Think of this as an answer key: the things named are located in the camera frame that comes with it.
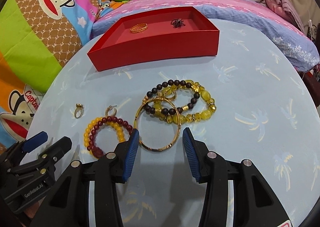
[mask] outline red and white sticker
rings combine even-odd
[[[278,227],[292,227],[290,220],[280,224]]]

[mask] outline open red tray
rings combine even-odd
[[[185,26],[174,28],[173,19]],[[140,33],[134,25],[147,23]],[[210,47],[203,47],[210,42]],[[164,59],[215,56],[219,30],[194,7],[163,8],[119,19],[90,49],[88,56],[100,72],[135,63]]]

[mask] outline silver rivet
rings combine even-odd
[[[72,167],[78,167],[80,165],[80,162],[78,160],[72,161],[71,166]]]
[[[208,158],[216,158],[217,154],[214,152],[208,152],[207,156],[208,156]]]
[[[252,162],[251,162],[250,160],[248,160],[248,159],[245,159],[245,160],[243,161],[243,164],[244,164],[245,166],[251,166],[251,165],[252,165]]]
[[[110,152],[110,153],[107,154],[107,158],[108,158],[108,159],[113,159],[113,158],[115,158],[115,157],[116,157],[116,154],[113,153],[113,152]]]

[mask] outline table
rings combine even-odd
[[[83,146],[88,123],[117,105],[118,116],[133,123],[146,92],[168,79],[200,82],[216,100],[217,111],[210,120],[189,126],[195,139],[226,160],[254,162],[283,204],[293,226],[308,215],[320,195],[320,119],[312,99],[295,69],[280,50],[260,31],[223,20],[211,20],[220,30],[216,57],[163,60],[97,72],[86,53],[98,38],[86,44],[63,68],[45,95],[30,127],[28,138],[40,131],[49,144],[63,136],[73,142],[72,150],[56,164],[59,177],[74,159],[95,159]],[[190,45],[195,51],[211,47],[209,41]],[[188,103],[190,93],[178,92],[176,105]],[[84,115],[74,118],[76,103]],[[205,108],[199,101],[193,112]],[[176,126],[167,125],[145,113],[140,135],[146,144],[169,143]],[[98,134],[97,145],[112,151],[117,145],[113,129]],[[32,161],[47,144],[27,155]],[[198,226],[205,184],[191,176],[181,136],[164,152],[138,149],[132,176],[118,185],[125,227]],[[228,226],[232,226],[233,191],[229,182]],[[90,222],[94,225],[93,184],[90,190]]]

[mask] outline black beaded bracelet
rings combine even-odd
[[[148,98],[152,98],[153,95],[157,94],[159,90],[162,90],[163,88],[167,88],[169,86],[170,86],[169,90],[174,91],[174,90],[176,90],[178,88],[183,88],[183,87],[191,88],[192,87],[192,83],[186,82],[185,80],[182,80],[182,81],[179,81],[179,80],[175,80],[175,81],[168,80],[168,82],[164,81],[162,84],[158,84],[156,88],[153,88],[151,91],[147,92],[147,97]],[[185,110],[193,109],[194,105],[197,103],[199,98],[200,98],[200,94],[198,92],[194,93],[193,94],[193,98],[191,98],[190,102],[187,105],[177,108],[178,112],[181,114]],[[157,104],[158,103],[155,103],[153,107],[151,107],[148,104],[146,104],[144,106],[144,108],[150,114],[155,114],[157,112]],[[167,109],[167,108],[163,108],[163,109],[161,109],[161,111],[158,110],[158,112],[161,112],[165,116],[167,116],[168,114],[175,115],[175,113],[176,113],[175,109]]]

